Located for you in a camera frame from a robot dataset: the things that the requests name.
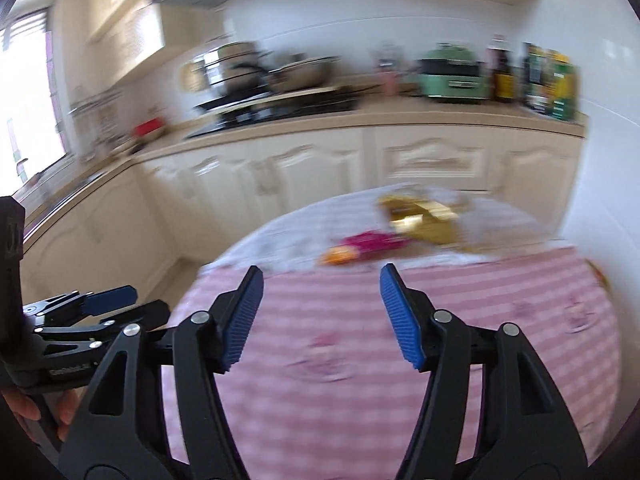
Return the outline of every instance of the red container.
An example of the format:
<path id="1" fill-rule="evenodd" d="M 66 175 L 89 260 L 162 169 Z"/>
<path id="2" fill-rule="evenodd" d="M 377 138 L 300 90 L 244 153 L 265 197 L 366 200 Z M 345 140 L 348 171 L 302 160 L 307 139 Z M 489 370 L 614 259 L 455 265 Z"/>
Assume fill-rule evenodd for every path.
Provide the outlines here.
<path id="1" fill-rule="evenodd" d="M 133 135 L 135 137 L 144 137 L 146 134 L 151 133 L 158 128 L 162 128 L 163 126 L 165 126 L 164 119 L 156 117 L 155 119 L 151 119 L 150 121 L 139 124 L 133 128 Z"/>

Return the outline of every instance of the human hand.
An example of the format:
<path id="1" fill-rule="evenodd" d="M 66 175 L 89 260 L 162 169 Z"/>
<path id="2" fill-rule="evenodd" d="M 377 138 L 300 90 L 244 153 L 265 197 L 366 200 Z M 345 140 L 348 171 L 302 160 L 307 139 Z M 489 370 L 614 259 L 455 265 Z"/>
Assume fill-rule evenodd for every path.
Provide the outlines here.
<path id="1" fill-rule="evenodd" d="M 40 410 L 36 406 L 36 403 L 15 387 L 2 390 L 2 396 L 9 406 L 9 409 L 14 412 L 15 418 L 18 420 L 25 433 L 29 435 L 31 440 L 34 440 L 33 435 L 25 423 L 25 419 L 40 420 Z M 56 403 L 56 412 L 60 419 L 60 426 L 58 427 L 58 438 L 60 440 L 66 439 L 66 434 L 69 431 L 69 425 L 71 424 L 79 405 L 80 398 L 75 390 L 67 390 L 58 399 L 58 402 Z"/>

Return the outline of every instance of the beige countertop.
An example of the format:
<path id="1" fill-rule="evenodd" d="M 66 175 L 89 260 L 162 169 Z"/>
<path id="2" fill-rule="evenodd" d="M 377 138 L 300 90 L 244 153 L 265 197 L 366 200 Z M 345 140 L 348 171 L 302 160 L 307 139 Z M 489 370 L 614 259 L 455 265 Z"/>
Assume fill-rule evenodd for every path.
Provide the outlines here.
<path id="1" fill-rule="evenodd" d="M 30 215 L 27 219 L 25 250 L 31 247 L 59 218 L 100 186 L 135 164 L 161 156 L 259 137 L 332 128 L 404 124 L 496 126 L 585 137 L 587 117 L 580 115 L 580 123 L 564 123 L 540 116 L 517 105 L 490 102 L 477 105 L 443 104 L 425 98 L 383 98 L 379 94 L 370 94 L 361 98 L 358 107 L 351 112 L 284 119 L 184 140 L 185 136 L 215 121 L 215 113 L 209 113 L 196 120 L 176 124 L 171 126 L 170 131 L 160 139 L 149 143 L 143 151 L 131 156 L 119 156 L 99 164 L 86 186 L 82 186 L 79 179 L 75 185 L 67 186 L 66 192 L 62 190 L 54 197 L 52 204 L 43 205 Z"/>
<path id="2" fill-rule="evenodd" d="M 143 162 L 216 144 L 297 132 L 403 124 L 498 126 L 585 137 L 586 119 L 586 116 L 580 115 L 580 123 L 565 123 L 540 116 L 518 105 L 492 102 L 476 105 L 444 104 L 426 98 L 384 98 L 379 94 L 371 94 L 361 98 L 359 106 L 351 112 L 284 119 L 184 140 L 185 136 L 216 121 L 216 115 L 209 113 L 196 120 L 172 126 L 170 133 L 150 143 L 142 152 L 134 155 L 133 159 Z"/>

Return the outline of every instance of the finger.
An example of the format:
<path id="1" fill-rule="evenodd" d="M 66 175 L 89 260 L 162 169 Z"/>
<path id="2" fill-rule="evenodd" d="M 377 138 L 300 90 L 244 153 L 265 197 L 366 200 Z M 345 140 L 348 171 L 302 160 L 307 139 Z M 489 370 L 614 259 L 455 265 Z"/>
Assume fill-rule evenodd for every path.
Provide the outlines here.
<path id="1" fill-rule="evenodd" d="M 60 424 L 58 426 L 58 438 L 64 442 L 66 440 L 66 436 L 69 433 L 69 427 L 66 424 Z"/>
<path id="2" fill-rule="evenodd" d="M 40 420 L 40 410 L 29 397 L 17 388 L 2 390 L 2 396 L 12 412 L 18 413 L 29 420 Z"/>
<path id="3" fill-rule="evenodd" d="M 80 398 L 75 390 L 69 390 L 62 394 L 56 403 L 58 417 L 63 424 L 69 425 L 74 420 L 74 415 L 80 405 Z"/>

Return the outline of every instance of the stove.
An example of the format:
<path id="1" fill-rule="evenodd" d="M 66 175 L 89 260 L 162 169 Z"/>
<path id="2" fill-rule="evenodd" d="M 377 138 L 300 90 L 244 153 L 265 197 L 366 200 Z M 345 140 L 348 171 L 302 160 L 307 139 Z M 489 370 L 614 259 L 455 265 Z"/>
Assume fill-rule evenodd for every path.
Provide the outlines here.
<path id="1" fill-rule="evenodd" d="M 248 99 L 256 99 L 269 95 L 273 94 L 269 92 L 269 88 L 267 86 L 258 86 L 256 88 L 249 88 L 248 90 L 243 90 L 241 92 L 235 92 L 233 95 L 222 96 L 217 99 L 213 99 L 212 101 L 207 101 L 206 103 L 196 106 L 196 108 L 202 113 L 207 113 L 215 110 L 216 108 L 233 105 Z"/>
<path id="2" fill-rule="evenodd" d="M 358 93 L 350 87 L 314 88 L 278 95 L 259 94 L 240 102 L 227 102 L 213 107 L 218 117 L 185 139 L 280 119 L 348 112 L 354 110 L 357 104 Z"/>

